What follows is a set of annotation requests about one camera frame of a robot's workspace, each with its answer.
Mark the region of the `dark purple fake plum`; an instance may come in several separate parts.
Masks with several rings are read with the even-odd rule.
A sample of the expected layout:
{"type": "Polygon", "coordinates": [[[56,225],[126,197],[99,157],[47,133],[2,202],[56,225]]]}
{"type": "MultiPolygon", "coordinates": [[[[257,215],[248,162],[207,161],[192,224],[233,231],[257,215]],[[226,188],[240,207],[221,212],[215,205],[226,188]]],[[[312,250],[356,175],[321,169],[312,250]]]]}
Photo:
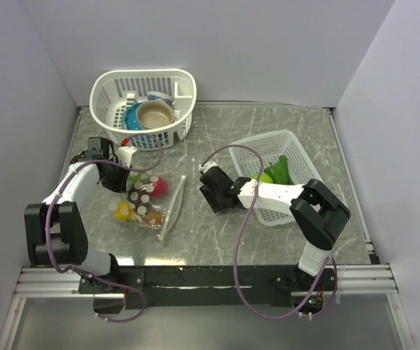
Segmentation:
{"type": "Polygon", "coordinates": [[[145,215],[151,206],[151,195],[148,186],[133,188],[128,191],[127,199],[131,208],[139,215],[145,215]]]}

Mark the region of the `green fake apple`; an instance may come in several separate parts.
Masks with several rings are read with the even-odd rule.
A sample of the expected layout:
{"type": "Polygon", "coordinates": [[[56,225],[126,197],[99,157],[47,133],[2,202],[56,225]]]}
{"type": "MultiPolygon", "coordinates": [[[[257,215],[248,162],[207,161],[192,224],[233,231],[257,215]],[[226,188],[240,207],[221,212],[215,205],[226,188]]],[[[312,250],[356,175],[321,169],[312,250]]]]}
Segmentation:
{"type": "MultiPolygon", "coordinates": [[[[251,176],[251,178],[252,179],[257,179],[257,177],[259,176],[259,174],[258,173],[256,173],[256,174],[253,174],[252,176],[251,176]]],[[[265,172],[262,172],[261,174],[260,174],[260,178],[259,178],[259,181],[260,182],[262,182],[262,183],[269,183],[269,184],[273,184],[274,183],[274,181],[273,181],[273,179],[271,178],[271,176],[270,175],[268,175],[267,173],[265,173],[265,172]]]]}

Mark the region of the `clear polka dot zip bag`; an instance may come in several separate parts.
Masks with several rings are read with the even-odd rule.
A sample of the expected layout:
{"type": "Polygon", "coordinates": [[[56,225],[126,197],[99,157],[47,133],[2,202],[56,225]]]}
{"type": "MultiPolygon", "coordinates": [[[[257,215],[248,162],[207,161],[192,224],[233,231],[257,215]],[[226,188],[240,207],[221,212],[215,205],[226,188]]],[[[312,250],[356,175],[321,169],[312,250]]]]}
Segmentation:
{"type": "Polygon", "coordinates": [[[186,179],[185,175],[132,171],[125,191],[109,203],[109,210],[115,219],[133,222],[162,241],[181,211],[186,179]]]}

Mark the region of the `green fake bell pepper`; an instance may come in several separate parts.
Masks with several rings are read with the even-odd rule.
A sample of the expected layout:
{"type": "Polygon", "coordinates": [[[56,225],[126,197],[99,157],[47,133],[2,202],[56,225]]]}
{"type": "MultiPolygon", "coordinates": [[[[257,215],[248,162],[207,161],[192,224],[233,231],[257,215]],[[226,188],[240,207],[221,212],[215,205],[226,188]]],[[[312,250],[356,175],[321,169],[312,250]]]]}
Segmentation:
{"type": "Polygon", "coordinates": [[[279,161],[264,169],[264,173],[272,178],[274,184],[293,185],[294,182],[289,175],[287,157],[279,156],[279,161]]]}

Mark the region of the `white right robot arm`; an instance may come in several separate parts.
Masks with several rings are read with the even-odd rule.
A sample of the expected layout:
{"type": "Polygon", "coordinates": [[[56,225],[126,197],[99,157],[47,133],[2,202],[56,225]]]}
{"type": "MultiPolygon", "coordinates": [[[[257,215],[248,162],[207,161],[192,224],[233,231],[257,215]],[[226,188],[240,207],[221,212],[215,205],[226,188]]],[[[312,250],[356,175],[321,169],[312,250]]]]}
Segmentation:
{"type": "Polygon", "coordinates": [[[314,289],[321,266],[351,218],[346,205],[320,180],[305,184],[272,184],[239,177],[233,181],[216,163],[200,167],[201,192],[213,212],[227,209],[266,210],[291,216],[306,239],[297,264],[297,285],[314,289]]]}

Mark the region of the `light green fake lime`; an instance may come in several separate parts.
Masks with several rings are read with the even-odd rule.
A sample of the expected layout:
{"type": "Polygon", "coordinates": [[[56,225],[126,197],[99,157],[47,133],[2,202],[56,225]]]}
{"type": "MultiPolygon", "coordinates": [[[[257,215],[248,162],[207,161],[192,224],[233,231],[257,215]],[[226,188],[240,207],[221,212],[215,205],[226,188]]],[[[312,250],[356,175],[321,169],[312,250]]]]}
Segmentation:
{"type": "Polygon", "coordinates": [[[150,175],[147,172],[136,172],[131,171],[128,175],[127,185],[132,186],[137,182],[147,184],[149,182],[150,175]]]}

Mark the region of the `yellow fake fruit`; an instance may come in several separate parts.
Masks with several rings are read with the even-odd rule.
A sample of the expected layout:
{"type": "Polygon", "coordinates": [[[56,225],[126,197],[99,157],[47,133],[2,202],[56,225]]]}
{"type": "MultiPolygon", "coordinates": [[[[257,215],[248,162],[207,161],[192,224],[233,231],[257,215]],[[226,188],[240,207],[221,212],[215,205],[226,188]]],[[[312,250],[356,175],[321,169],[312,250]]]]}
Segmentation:
{"type": "Polygon", "coordinates": [[[113,212],[114,217],[118,220],[126,221],[130,220],[132,217],[132,208],[130,207],[129,202],[119,201],[111,203],[109,208],[113,212]]]}

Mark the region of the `red fake fruit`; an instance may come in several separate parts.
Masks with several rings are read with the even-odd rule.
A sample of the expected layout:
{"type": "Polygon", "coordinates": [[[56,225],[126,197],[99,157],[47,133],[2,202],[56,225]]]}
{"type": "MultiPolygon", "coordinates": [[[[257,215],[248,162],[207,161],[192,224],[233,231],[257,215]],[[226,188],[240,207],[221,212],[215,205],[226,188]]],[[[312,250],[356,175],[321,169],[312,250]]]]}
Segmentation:
{"type": "Polygon", "coordinates": [[[161,198],[168,193],[168,182],[159,176],[151,176],[149,183],[153,186],[151,196],[153,198],[161,198]]]}

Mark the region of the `brown fake kiwi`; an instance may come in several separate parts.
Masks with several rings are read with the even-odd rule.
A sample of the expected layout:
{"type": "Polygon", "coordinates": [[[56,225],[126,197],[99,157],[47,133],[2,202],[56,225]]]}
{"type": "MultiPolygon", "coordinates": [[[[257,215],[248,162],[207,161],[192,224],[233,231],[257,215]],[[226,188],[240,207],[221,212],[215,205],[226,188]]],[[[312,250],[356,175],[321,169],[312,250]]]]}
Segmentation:
{"type": "Polygon", "coordinates": [[[163,212],[151,210],[145,215],[145,223],[150,228],[158,229],[163,226],[165,218],[166,216],[163,212]]]}

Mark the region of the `white rectangular mesh basket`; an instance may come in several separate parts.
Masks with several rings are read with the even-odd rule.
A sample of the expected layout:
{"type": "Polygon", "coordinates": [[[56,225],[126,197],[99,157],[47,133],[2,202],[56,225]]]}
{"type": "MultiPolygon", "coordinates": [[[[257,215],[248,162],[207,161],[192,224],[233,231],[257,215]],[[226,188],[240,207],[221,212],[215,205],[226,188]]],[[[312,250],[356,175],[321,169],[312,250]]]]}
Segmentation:
{"type": "Polygon", "coordinates": [[[287,159],[287,173],[293,184],[305,184],[321,176],[297,136],[288,130],[271,131],[233,142],[229,149],[239,176],[251,177],[260,170],[260,161],[268,168],[283,155],[287,159]]]}

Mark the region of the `beige bowl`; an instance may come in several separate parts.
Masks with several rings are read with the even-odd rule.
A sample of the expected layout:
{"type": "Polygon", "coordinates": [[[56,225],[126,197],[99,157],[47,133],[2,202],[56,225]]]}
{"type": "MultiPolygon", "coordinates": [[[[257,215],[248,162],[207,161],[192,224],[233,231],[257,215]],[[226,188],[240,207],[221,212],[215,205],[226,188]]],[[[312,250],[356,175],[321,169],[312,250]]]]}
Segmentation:
{"type": "Polygon", "coordinates": [[[162,101],[145,101],[136,110],[136,119],[143,129],[162,128],[174,121],[174,111],[162,101]]]}

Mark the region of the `white oval dish rack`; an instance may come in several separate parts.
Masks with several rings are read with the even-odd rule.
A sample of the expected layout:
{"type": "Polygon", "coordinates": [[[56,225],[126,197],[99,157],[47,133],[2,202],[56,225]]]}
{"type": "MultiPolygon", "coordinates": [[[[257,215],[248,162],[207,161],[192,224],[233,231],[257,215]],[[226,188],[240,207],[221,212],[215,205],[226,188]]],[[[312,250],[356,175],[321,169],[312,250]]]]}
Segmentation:
{"type": "Polygon", "coordinates": [[[131,137],[137,149],[169,148],[193,122],[195,78],[182,69],[114,70],[90,92],[90,113],[115,143],[131,137]]]}

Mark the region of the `blue white patterned cup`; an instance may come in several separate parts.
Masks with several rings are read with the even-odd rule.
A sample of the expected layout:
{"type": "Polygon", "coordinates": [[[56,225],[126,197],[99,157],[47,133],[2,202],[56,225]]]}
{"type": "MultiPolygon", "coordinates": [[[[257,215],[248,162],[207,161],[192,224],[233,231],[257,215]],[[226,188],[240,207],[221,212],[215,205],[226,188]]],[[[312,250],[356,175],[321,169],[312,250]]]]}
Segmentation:
{"type": "Polygon", "coordinates": [[[154,91],[154,90],[151,90],[148,92],[147,100],[148,101],[162,101],[169,106],[173,106],[173,103],[174,103],[173,96],[160,92],[160,91],[154,91]]]}

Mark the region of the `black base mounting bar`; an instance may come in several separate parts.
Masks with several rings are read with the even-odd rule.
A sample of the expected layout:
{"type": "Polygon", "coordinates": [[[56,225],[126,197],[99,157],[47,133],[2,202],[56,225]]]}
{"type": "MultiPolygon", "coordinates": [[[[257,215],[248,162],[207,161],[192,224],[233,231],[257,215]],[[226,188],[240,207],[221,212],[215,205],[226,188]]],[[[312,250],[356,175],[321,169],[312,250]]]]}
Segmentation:
{"type": "Polygon", "coordinates": [[[327,266],[317,276],[296,265],[121,266],[118,290],[105,292],[81,277],[78,292],[92,295],[98,314],[143,313],[148,308],[184,306],[299,307],[316,314],[324,293],[338,288],[338,271],[327,266]]]}

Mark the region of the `aluminium frame rail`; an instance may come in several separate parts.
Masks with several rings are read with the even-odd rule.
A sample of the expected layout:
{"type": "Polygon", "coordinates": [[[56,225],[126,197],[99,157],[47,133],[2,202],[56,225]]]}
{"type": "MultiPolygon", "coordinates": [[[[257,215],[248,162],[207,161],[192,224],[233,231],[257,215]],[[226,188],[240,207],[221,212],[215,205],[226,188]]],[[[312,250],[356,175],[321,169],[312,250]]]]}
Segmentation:
{"type": "MultiPolygon", "coordinates": [[[[17,281],[1,338],[0,349],[11,349],[21,315],[30,298],[91,298],[101,313],[142,307],[132,289],[141,290],[149,307],[236,305],[230,266],[123,266],[119,287],[99,282],[86,273],[59,274],[52,268],[24,268],[17,281]]],[[[292,265],[245,265],[238,268],[241,289],[253,304],[293,306],[308,291],[315,297],[333,295],[386,295],[400,345],[416,347],[398,288],[388,265],[328,265],[317,276],[301,273],[292,265]]]]}

